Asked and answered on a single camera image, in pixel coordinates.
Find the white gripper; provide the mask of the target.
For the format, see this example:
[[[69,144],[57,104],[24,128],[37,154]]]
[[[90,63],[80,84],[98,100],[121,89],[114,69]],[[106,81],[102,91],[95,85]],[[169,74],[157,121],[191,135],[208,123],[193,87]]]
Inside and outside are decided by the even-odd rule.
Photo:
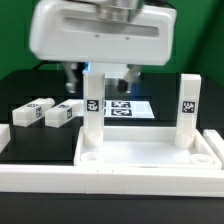
[[[145,5],[129,22],[106,21],[98,17],[93,4],[40,0],[29,46],[41,60],[64,62],[69,93],[76,92],[78,82],[75,62],[128,64],[117,90],[130,93],[141,65],[161,66],[169,61],[176,16],[172,8]]]

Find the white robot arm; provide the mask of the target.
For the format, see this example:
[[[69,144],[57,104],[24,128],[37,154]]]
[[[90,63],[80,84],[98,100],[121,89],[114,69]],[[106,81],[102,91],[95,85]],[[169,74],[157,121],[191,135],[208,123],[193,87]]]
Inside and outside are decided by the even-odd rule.
[[[59,61],[66,87],[76,91],[72,66],[98,64],[130,87],[144,65],[170,60],[177,10],[155,0],[40,0],[29,47],[41,60]]]

